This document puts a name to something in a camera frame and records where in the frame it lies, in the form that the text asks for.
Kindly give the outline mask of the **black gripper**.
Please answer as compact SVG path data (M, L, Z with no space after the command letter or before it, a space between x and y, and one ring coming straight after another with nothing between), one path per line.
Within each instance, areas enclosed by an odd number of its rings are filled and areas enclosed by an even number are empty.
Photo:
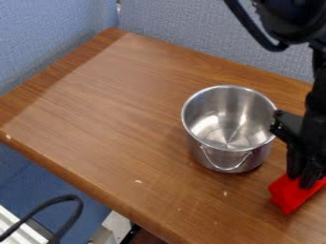
M312 187L326 172L322 159L326 157L326 51L312 51L312 78L304 115L275 110L270 126L270 131L287 144L287 176L294 179L302 173L299 187L304 190Z

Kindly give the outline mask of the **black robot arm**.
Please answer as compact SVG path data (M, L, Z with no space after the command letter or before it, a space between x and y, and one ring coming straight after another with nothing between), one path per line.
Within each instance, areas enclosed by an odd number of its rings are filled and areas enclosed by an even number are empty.
M270 131L286 143L286 174L308 189L326 177L326 0L251 0L256 24L239 0L224 0L242 26L272 52L306 43L312 49L312 89L302 116L278 110Z

